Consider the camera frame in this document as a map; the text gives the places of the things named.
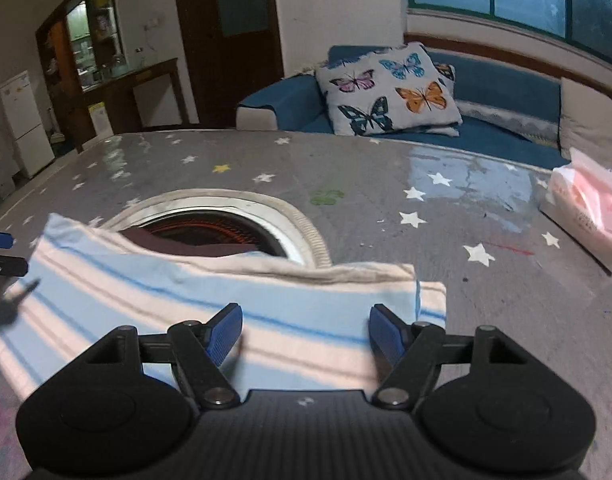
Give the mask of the round table heater opening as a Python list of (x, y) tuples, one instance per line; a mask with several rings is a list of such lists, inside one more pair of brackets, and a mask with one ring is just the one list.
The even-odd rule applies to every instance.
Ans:
[(139, 200), (102, 224), (120, 232), (146, 230), (159, 240), (198, 248), (249, 245), (267, 255), (327, 268), (327, 243), (313, 223), (285, 200), (226, 188), (188, 188)]

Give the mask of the white refrigerator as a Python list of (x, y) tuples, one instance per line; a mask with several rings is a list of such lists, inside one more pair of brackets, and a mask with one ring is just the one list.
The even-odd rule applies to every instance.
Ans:
[(27, 70), (0, 84), (0, 98), (16, 152), (27, 177), (35, 177), (54, 160)]

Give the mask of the butterfly print pillow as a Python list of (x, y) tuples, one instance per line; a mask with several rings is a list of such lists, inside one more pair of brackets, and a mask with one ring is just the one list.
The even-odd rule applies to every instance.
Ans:
[(329, 61), (317, 67), (315, 79), (339, 136), (459, 134), (455, 68), (435, 63), (418, 42)]

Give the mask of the dark wooden cabinet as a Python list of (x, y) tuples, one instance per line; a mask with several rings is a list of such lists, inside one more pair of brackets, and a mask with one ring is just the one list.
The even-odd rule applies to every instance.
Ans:
[(178, 56), (150, 38), (130, 50), (118, 0), (63, 0), (35, 38), (56, 125), (77, 152), (100, 136), (95, 110), (112, 133), (190, 124)]

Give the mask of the dark wooden door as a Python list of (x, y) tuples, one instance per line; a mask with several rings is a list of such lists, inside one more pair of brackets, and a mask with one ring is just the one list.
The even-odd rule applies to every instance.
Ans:
[(284, 76), (275, 0), (176, 0), (195, 110), (231, 128), (239, 103)]

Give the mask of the pink tissue pack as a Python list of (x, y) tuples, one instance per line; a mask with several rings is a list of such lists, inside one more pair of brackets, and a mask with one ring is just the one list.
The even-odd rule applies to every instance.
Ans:
[(552, 170), (539, 209), (612, 274), (612, 169), (582, 151)]

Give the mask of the blue sofa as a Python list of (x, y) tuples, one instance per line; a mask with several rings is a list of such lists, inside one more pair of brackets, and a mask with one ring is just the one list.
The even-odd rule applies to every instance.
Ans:
[(235, 125), (433, 144), (548, 169), (580, 151), (612, 169), (610, 96), (420, 42), (331, 47), (324, 62), (245, 98)]

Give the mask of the blue white striped sweater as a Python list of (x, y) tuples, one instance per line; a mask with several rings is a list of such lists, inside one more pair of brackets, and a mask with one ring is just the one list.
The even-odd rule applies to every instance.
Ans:
[(169, 256), (53, 214), (34, 240), (27, 274), (3, 295), (0, 372), (26, 398), (117, 326), (164, 333), (235, 302), (243, 334), (223, 370), (240, 393), (371, 391), (371, 307), (443, 325), (446, 299), (443, 284), (419, 280), (409, 264), (309, 268), (262, 254)]

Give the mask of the beige cushion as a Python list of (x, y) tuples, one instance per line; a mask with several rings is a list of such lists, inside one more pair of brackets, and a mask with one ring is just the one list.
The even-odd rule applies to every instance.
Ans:
[(612, 169), (612, 98), (584, 84), (560, 82), (560, 152), (583, 152)]

